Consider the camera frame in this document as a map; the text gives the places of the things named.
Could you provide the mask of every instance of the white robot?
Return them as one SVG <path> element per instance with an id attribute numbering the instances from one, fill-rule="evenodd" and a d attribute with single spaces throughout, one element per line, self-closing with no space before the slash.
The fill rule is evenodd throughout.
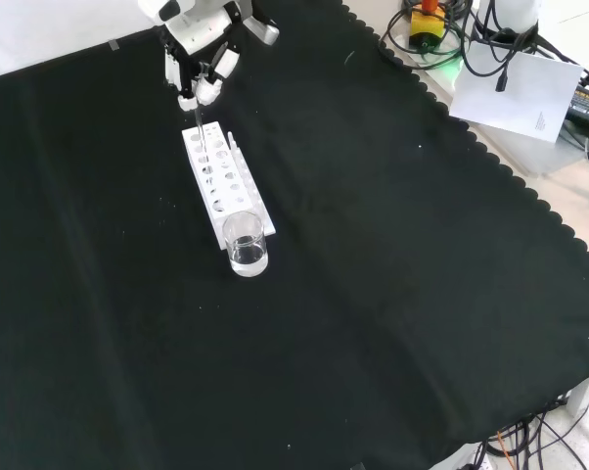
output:
<path id="1" fill-rule="evenodd" d="M 235 31 L 245 26 L 272 45 L 279 29 L 256 0 L 138 0 L 141 10 L 160 26 L 166 81 L 179 92 L 179 106 L 192 111 L 208 106 L 240 58 Z"/>

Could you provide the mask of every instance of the test tube rack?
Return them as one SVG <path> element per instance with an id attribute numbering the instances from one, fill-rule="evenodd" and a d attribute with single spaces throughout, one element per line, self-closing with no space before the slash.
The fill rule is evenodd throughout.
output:
<path id="1" fill-rule="evenodd" d="M 273 221 L 232 133 L 226 140 L 218 122 L 205 124 L 205 151 L 198 128 L 186 129 L 182 136 L 220 249 L 226 248 L 223 223 L 235 212 L 255 213 L 264 224 L 264 235 L 273 235 Z"/>

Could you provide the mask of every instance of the water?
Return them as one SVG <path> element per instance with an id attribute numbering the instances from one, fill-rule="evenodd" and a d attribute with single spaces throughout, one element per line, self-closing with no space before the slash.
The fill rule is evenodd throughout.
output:
<path id="1" fill-rule="evenodd" d="M 264 239 L 251 245 L 240 246 L 252 240 L 251 237 L 241 237 L 234 242 L 229 253 L 232 269 L 239 276 L 253 277 L 258 275 L 268 265 L 268 253 Z"/>

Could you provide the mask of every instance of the black cloth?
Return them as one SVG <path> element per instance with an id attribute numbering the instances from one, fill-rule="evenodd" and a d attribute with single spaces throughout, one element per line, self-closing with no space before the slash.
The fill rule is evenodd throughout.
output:
<path id="1" fill-rule="evenodd" d="M 427 469 L 589 376 L 583 242 L 339 2 L 266 10 L 204 112 L 254 279 L 152 34 L 0 77 L 0 469 Z"/>

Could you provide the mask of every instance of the paper sheet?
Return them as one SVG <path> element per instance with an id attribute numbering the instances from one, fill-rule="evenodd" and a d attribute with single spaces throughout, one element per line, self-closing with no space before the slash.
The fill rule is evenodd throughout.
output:
<path id="1" fill-rule="evenodd" d="M 506 51 L 495 49 L 503 58 Z M 488 72 L 500 64 L 485 44 L 468 52 L 475 71 Z M 455 82 L 450 115 L 555 142 L 583 67 L 541 56 L 518 53 L 508 66 L 505 91 L 495 90 L 501 73 L 482 78 L 462 68 Z"/>

